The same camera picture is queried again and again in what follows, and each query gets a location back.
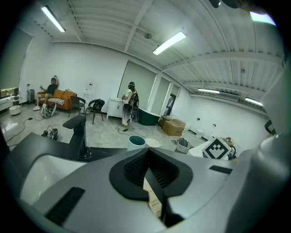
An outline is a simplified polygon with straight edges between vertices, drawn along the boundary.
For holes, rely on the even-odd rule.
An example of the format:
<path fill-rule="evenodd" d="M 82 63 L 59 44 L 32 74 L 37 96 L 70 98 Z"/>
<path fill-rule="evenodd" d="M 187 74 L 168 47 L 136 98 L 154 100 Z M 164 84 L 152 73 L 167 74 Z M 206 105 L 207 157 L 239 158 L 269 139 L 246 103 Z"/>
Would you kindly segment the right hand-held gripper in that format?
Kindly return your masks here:
<path fill-rule="evenodd" d="M 234 160 L 236 156 L 236 148 L 232 142 L 232 138 L 216 137 L 203 150 L 204 158 L 219 160 Z"/>

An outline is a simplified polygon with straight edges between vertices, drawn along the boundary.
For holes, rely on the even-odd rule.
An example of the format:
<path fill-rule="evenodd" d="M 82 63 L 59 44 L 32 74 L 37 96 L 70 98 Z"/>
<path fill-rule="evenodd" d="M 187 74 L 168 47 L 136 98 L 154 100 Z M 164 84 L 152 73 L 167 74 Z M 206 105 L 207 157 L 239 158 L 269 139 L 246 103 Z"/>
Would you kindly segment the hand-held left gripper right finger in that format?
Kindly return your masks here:
<path fill-rule="evenodd" d="M 149 149 L 149 207 L 166 226 L 189 218 L 217 193 L 235 164 Z"/>

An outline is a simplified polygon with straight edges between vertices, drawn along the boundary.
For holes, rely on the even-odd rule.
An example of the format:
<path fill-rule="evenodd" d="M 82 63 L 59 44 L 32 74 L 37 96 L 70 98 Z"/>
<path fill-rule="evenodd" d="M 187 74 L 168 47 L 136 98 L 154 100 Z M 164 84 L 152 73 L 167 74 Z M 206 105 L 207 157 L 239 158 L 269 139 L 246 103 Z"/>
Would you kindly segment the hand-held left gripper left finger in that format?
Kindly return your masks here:
<path fill-rule="evenodd" d="M 78 187 L 85 192 L 66 219 L 63 228 L 76 233 L 157 233 L 164 224 L 148 202 L 120 195 L 109 180 L 110 169 L 138 150 L 86 163 L 47 189 L 34 204 L 46 215 L 66 192 Z"/>

